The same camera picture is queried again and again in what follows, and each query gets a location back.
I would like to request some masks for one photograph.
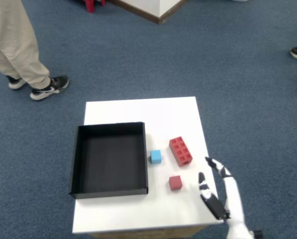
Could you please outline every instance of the open black box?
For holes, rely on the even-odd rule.
[[[71,174],[76,199],[147,194],[143,122],[79,126]]]

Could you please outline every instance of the red chair leg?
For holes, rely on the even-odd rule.
[[[94,0],[84,0],[89,13],[94,12]]]

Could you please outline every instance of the small red cube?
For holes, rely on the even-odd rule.
[[[172,191],[174,190],[179,190],[182,188],[182,180],[180,179],[180,176],[173,176],[173,177],[170,177],[169,180],[169,186],[170,186],[170,189]]]

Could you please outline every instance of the toy block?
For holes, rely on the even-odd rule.
[[[177,137],[169,141],[169,147],[177,161],[179,167],[189,164],[193,157],[188,151],[182,137]]]
[[[170,189],[172,191],[174,190],[179,190],[182,188],[182,180],[180,179],[180,176],[173,176],[173,177],[170,177],[169,180],[169,186],[170,186]]]
[[[150,163],[156,164],[162,162],[162,155],[160,153],[160,150],[152,150],[150,152]]]

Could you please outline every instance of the beige pants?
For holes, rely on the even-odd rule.
[[[0,0],[0,71],[23,78],[32,87],[50,84],[49,71],[39,61],[38,45],[21,0]]]

